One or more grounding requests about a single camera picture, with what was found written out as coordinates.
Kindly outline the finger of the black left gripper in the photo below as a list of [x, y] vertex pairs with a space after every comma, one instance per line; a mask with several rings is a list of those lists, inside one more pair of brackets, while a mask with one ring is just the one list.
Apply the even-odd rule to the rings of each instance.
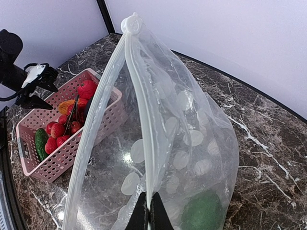
[[57, 87], [52, 81], [40, 81], [38, 83], [38, 86], [50, 92], [58, 92]]
[[53, 106], [48, 104], [43, 99], [39, 98], [37, 95], [25, 96], [21, 95], [17, 97], [15, 105], [20, 106], [24, 109], [45, 109], [52, 110]]

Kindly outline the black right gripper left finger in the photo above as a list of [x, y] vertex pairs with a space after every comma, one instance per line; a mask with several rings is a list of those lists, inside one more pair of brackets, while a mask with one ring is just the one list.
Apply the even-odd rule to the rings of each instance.
[[146, 192], [140, 193], [125, 230], [148, 230]]

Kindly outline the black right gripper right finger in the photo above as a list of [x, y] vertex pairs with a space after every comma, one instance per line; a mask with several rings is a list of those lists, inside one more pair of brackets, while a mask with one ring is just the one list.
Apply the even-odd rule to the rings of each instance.
[[158, 192], [155, 192], [151, 200], [150, 227], [152, 230], [173, 230], [173, 226], [171, 225]]

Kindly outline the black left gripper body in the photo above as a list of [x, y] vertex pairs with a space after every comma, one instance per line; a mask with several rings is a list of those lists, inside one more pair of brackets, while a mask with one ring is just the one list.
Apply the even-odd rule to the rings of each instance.
[[43, 88], [50, 92], [58, 92], [54, 85], [58, 77], [58, 71], [48, 63], [30, 63], [24, 67], [26, 79], [22, 84], [20, 98], [24, 101], [30, 98], [29, 94], [33, 93], [36, 87]]

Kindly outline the red orange mango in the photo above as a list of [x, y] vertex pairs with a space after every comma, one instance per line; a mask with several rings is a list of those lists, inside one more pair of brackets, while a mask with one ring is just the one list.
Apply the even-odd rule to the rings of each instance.
[[[67, 100], [64, 101], [62, 103], [59, 104], [58, 106], [58, 111], [62, 114], [62, 115], [70, 115], [73, 105], [75, 103], [75, 100]], [[79, 98], [78, 102], [77, 102], [77, 108], [78, 111], [81, 113], [85, 110], [86, 106], [87, 106], [88, 100], [84, 99], [84, 98]]]

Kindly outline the red tomato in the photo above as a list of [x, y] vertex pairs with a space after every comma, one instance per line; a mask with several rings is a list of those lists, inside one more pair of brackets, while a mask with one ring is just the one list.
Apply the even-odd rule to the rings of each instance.
[[95, 94], [97, 84], [92, 80], [84, 80], [77, 89], [80, 98], [89, 100]]

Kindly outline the green avocado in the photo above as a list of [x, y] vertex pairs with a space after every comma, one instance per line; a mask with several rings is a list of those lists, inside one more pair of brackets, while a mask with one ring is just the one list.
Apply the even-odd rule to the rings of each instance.
[[225, 210], [214, 191], [201, 192], [187, 203], [181, 216], [183, 230], [217, 230], [224, 221]]

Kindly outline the clear zip top bag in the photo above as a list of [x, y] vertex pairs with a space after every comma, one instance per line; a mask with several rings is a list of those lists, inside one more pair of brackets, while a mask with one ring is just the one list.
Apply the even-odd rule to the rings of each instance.
[[73, 166], [65, 230], [124, 230], [140, 193], [158, 192], [174, 230], [195, 195], [225, 210], [239, 166], [234, 128], [185, 64], [134, 13], [98, 84]]

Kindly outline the dark purple eggplant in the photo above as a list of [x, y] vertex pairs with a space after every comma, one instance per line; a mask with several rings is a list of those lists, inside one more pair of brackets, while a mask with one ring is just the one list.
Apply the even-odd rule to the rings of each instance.
[[87, 118], [87, 115], [88, 115], [88, 112], [89, 112], [89, 109], [90, 109], [90, 106], [91, 106], [92, 101], [93, 101], [93, 96], [88, 100], [88, 102], [87, 102], [87, 104], [86, 104], [86, 107], [85, 107], [85, 109], [84, 109], [84, 111], [83, 111], [83, 117], [84, 117], [84, 119]]

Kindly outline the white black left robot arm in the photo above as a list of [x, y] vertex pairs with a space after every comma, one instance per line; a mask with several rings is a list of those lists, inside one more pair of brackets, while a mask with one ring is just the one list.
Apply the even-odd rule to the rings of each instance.
[[37, 87], [58, 92], [54, 82], [59, 73], [48, 63], [30, 63], [24, 68], [15, 65], [22, 48], [18, 35], [0, 31], [0, 106], [15, 104], [25, 109], [51, 110], [49, 103], [33, 93]]

